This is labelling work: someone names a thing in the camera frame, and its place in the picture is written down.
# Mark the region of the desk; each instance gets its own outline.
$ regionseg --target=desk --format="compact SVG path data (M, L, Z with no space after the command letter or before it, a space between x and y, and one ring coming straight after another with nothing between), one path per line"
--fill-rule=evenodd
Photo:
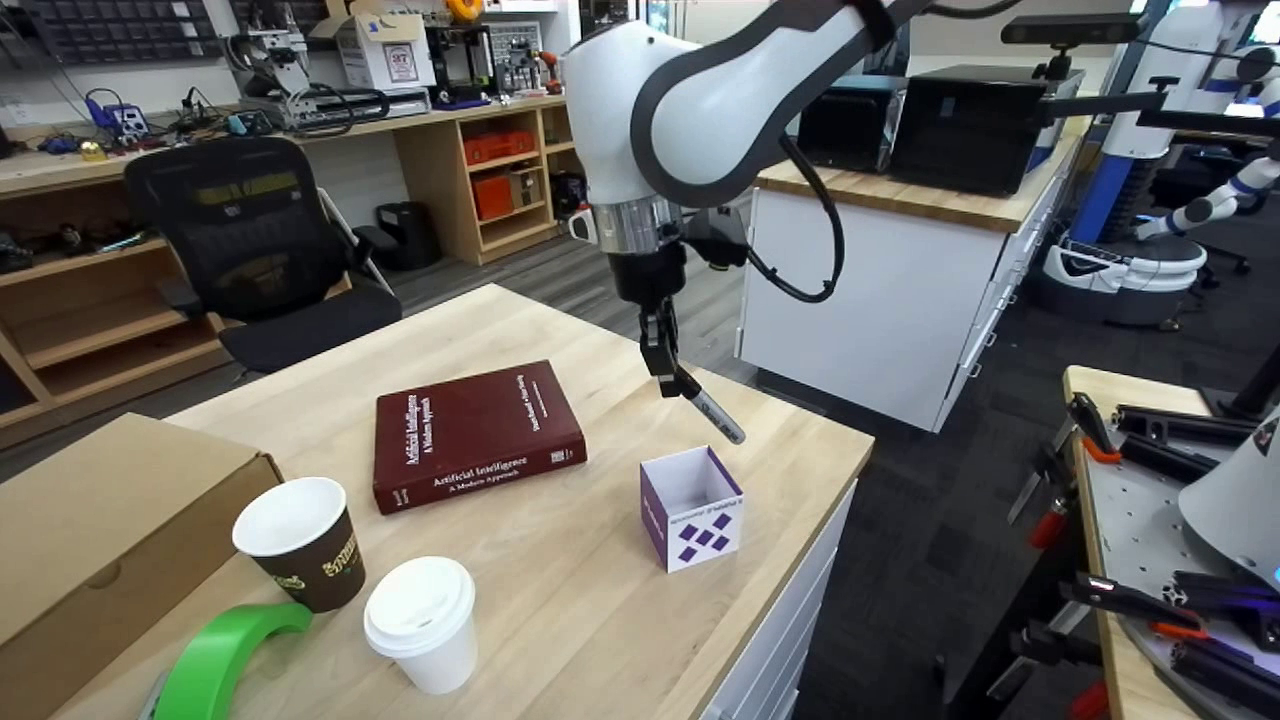
M1039 250L1080 136L1085 123L1073 121L1007 202L822 171L847 239L846 281L829 304L795 304L750 274L742 356L940 431ZM829 216L795 167L757 179L753 250L792 285L829 281L829 238Z
M372 396L548 356L589 431L589 466L508 488L378 517ZM718 431L656 396L642 354L593 326L480 287L292 372L172 416L257 443L285 475L330 474L354 488L368 583L309 638L257 658L243 718L742 718L787 707L873 438L731 380L702 376L753 431L718 450L750 526L727 559L663 578L642 528L642 462ZM372 583L408 558L475 573L480 673L447 700L362 641ZM229 559L142 638L65 718L136 718L179 645L219 607L281 601L254 559Z
M1063 400L1075 391L1090 391L1091 405L1099 407L1099 416L1114 416L1118 405L1146 405L1146 407L1165 407L1165 413L1209 413L1200 391L1193 391L1193 388L1099 372L1099 368L1080 368L1080 363L1073 363L1063 372ZM1058 583L1070 580L1075 570L1108 578L1106 552L1099 552L1106 538L1099 538L1099 522L1095 522L1099 514L1095 514L1095 497L1091 497L1090 457L1075 439L1070 450L1070 462L1073 462L1073 482L1080 493L1075 514L1070 522L1070 540L1039 552L1023 588L1003 607L989 645L979 649L972 673L954 691L947 718L972 718L972 711L995 718L1003 707L1003 700L992 700L985 691L1015 659L1007 651L1007 634L1023 627L1027 619L1050 619L1063 603ZM1095 638L1099 638L1099 658L1106 658L1106 677L1108 677L1114 720L1182 720L1182 718L1193 720L1198 718L1155 677L1155 668L1141 658L1141 649L1127 641L1124 623L1114 613L1095 613Z
M515 129L520 150L469 159L486 132ZM554 171L573 171L564 101L520 101L469 113L419 113L356 123L343 136L391 136L408 202L432 212L447 257L494 266L562 238ZM120 184L131 158L14 158L0 159L0 222L22 239L59 238L65 225L130 225ZM475 216L475 179L531 179L530 202ZM224 363L210 320L188 320L159 297L179 285L167 243L50 260L0 278L0 450L158 391Z

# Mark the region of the drawer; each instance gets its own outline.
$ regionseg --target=drawer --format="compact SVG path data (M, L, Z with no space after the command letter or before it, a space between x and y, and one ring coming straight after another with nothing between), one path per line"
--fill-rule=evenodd
M822 601L829 592L832 559L839 552L847 502L854 502L854 493L835 505L832 522L822 528L822 538L806 552L801 570L779 588L776 603L765 613L762 627L753 634L753 641L746 645L746 651L727 668L727 677L718 690L718 697L703 707L703 718L711 718L711 720L742 718L742 711L750 711L750 697L762 686L765 690L779 690L783 686L779 659L783 659L787 649L801 651L801 664L806 664L813 619L818 619Z

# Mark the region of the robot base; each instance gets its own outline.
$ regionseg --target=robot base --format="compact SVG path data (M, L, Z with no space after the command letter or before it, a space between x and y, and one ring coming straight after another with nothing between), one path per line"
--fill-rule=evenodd
M1198 274L1146 278L1124 257L1075 243L1051 243L1027 285L1060 318L1124 329L1169 329L1198 310Z

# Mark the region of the wooden table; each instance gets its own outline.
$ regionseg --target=wooden table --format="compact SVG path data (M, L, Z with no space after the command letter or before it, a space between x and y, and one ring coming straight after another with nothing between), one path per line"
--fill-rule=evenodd
M378 517L368 469L380 391L542 356L554 362L589 431L586 469ZM238 711L486 720L731 711L736 697L723 690L746 690L750 664L765 677L779 664L779 658L762 659L771 638L765 627L807 645L813 623L787 634L771 619L787 618L779 603L795 598L795 578L818 570L826 580L873 438L709 372L702 380L736 413L750 443L722 443L695 407L660 400L638 344L503 287L480 287L172 416L271 454L285 475L340 475L368 565L368 583L348 607L322 618L309 638L271 641L254 659ZM746 549L663 578L642 528L638 469L695 443L718 443L746 488ZM480 673L447 700L419 697L362 638L372 583L430 552L464 559L480 588ZM136 718L205 619L264 601L281 601L277 583L254 559L229 559L65 718Z
M746 278L746 362L902 426L940 431L1051 238L1085 121L1013 198L822 171L846 225L846 278L826 304ZM795 167L762 171L753 250L801 287L832 274L832 225Z
M1114 416L1118 405L1146 405L1165 413L1200 413L1209 416L1200 391L1182 384L1155 384L1141 376L1099 372L1099 368L1070 368L1063 391L1090 391L1099 416ZM1108 578L1106 570L1106 538L1095 526L1095 502L1091 502L1091 475L1085 466L1080 443L1075 454L1075 488L1080 488L1080 522L1085 522L1085 549L1090 570ZM1095 613L1099 645L1106 645L1106 673L1108 673L1108 700L1114 720L1173 720L1173 718L1198 718L1141 658L1141 649L1127 641L1124 623L1114 613Z

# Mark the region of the white cube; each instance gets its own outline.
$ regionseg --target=white cube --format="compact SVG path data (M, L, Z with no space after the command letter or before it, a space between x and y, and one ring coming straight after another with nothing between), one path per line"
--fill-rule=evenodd
M746 540L746 493L711 450L642 466L642 522L669 573L727 558Z

